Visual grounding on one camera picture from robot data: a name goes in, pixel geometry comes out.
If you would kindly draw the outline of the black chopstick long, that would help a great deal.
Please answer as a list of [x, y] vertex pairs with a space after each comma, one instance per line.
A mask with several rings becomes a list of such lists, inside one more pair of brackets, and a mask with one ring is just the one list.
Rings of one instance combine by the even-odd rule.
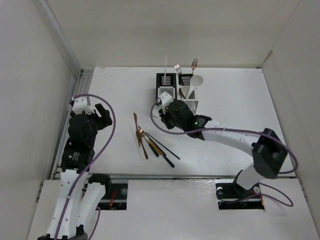
[[167, 148], [165, 145], [163, 145], [160, 141], [158, 141], [157, 139], [155, 139], [153, 136], [151, 136], [149, 133], [146, 132], [146, 135], [148, 137], [150, 137], [152, 140], [154, 140], [156, 143], [158, 143], [160, 146], [162, 146], [164, 149], [166, 149], [169, 153], [171, 153], [173, 156], [175, 156], [178, 160], [180, 160], [181, 158], [176, 155], [173, 151], [171, 151], [169, 148]]

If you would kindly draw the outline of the large white ceramic spoon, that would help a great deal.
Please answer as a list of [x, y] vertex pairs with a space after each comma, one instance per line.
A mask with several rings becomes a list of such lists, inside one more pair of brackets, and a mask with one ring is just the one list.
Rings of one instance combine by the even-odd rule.
[[200, 87], [204, 82], [204, 78], [200, 75], [193, 75], [190, 79], [189, 83], [189, 90], [187, 92], [187, 95], [185, 96], [186, 99], [188, 99], [192, 92], [196, 90], [198, 87]]

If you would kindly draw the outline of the silver steel fork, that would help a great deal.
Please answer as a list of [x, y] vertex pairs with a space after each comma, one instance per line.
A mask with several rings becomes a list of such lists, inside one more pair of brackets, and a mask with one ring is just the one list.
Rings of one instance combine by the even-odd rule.
[[175, 65], [174, 65], [174, 68], [175, 68], [176, 73], [177, 73], [178, 75], [181, 75], [181, 74], [182, 74], [182, 68], [180, 67], [179, 64], [175, 64]]

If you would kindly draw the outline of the copper rose-gold fork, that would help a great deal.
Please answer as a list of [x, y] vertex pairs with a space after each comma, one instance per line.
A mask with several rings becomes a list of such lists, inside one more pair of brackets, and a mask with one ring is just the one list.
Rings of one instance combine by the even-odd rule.
[[191, 69], [192, 69], [192, 75], [194, 74], [195, 69], [197, 68], [198, 65], [198, 58], [194, 58], [191, 64]]

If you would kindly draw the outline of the brown wooden spoon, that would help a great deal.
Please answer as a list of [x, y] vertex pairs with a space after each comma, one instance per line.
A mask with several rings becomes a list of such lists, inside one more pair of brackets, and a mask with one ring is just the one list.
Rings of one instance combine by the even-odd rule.
[[180, 98], [181, 98], [181, 99], [185, 99], [185, 95], [184, 95], [184, 93], [183, 93], [182, 88], [180, 88], [180, 89], [178, 90], [178, 92], [179, 92]]

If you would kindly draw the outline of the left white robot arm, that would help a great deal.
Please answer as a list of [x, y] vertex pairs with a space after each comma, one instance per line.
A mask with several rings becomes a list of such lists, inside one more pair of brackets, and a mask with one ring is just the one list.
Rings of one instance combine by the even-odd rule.
[[74, 104], [68, 139], [61, 158], [60, 190], [49, 227], [41, 240], [87, 240], [87, 225], [99, 201], [111, 195], [110, 177], [88, 177], [98, 131], [111, 126], [110, 112], [98, 103], [94, 109]]

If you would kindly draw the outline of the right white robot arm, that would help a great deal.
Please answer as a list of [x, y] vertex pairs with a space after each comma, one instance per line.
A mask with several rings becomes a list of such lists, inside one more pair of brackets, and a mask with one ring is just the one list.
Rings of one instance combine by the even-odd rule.
[[217, 187], [217, 195], [222, 200], [230, 202], [234, 199], [237, 202], [257, 196], [254, 188], [259, 186], [261, 180], [276, 179], [281, 173], [288, 148], [273, 130], [265, 128], [262, 132], [255, 132], [231, 129], [209, 116], [193, 114], [185, 102], [172, 97], [158, 97], [154, 104], [160, 107], [158, 113], [166, 126], [166, 133], [171, 134], [173, 128], [178, 128], [182, 135], [217, 142], [252, 157], [252, 163], [239, 171], [229, 188]]

